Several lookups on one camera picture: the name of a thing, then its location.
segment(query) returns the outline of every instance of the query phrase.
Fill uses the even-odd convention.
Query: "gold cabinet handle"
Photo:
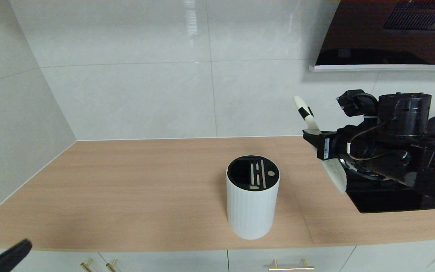
[[[275,264],[275,267],[268,268],[268,271],[309,271],[309,270],[315,270],[314,266],[307,266],[307,261],[305,259],[302,259],[303,266],[297,266],[297,267],[278,267],[278,262],[276,259],[273,261]]]
[[[86,263],[82,262],[82,263],[80,264],[80,266],[81,266],[81,267],[83,268],[83,270],[85,270],[86,272],[93,272],[93,271],[90,269],[90,264],[92,263],[92,261],[93,261],[93,259],[90,258],[90,259],[88,259],[88,262],[86,262]]]
[[[107,263],[107,265],[105,265],[105,266],[108,268],[108,270],[110,270],[110,272],[117,272],[117,270],[115,270],[115,267],[114,267],[116,262],[117,262],[117,259],[114,259],[112,261],[112,263]]]

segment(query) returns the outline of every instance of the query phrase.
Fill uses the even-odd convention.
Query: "white cabinet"
[[[317,272],[339,272],[352,253],[353,246],[289,248],[289,249],[252,249],[230,250],[229,272],[267,272],[274,267],[303,266],[302,258]]]
[[[341,272],[435,271],[435,240],[357,246]]]
[[[100,254],[117,272],[228,272],[226,250]]]
[[[85,272],[80,263],[86,263],[89,258],[93,259],[89,266],[93,272],[105,270],[106,263],[97,252],[34,250],[31,250],[15,269],[24,272]]]

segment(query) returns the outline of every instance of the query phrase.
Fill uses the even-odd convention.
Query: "black cooktop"
[[[434,201],[395,181],[371,181],[345,170],[347,190],[359,212],[400,212],[435,209]]]

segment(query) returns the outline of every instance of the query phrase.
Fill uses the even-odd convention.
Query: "wooden countertop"
[[[225,169],[262,155],[281,170],[263,238],[226,219]],[[350,246],[435,239],[435,210],[361,214],[298,136],[77,142],[0,206],[0,248],[176,251]]]

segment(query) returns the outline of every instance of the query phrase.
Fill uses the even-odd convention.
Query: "cable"
[[[353,156],[352,154],[350,154],[350,146],[352,145],[352,141],[353,141],[355,138],[357,138],[358,136],[360,136],[360,135],[362,135],[362,134],[365,134],[365,133],[367,133],[367,132],[369,132],[369,131],[372,131],[372,130],[374,130],[374,129],[377,129],[377,128],[379,128],[379,127],[385,125],[386,123],[387,123],[387,122],[382,122],[382,123],[380,123],[380,124],[378,124],[378,125],[375,125],[375,126],[373,126],[373,127],[370,127],[370,128],[368,128],[368,129],[366,129],[366,130],[364,130],[364,131],[361,131],[361,132],[355,134],[355,135],[354,135],[354,136],[353,136],[353,137],[352,137],[352,138],[347,142],[347,155],[349,155],[350,158],[352,158],[352,159],[354,159],[354,160],[356,160],[356,161],[366,161],[366,160],[371,160],[371,159],[375,159],[375,158],[382,157],[382,156],[384,156],[384,155],[390,154],[390,152],[387,152],[387,153],[382,153],[382,154],[379,154],[379,155],[375,155],[375,156],[370,157],[370,158],[357,158],[357,157]]]

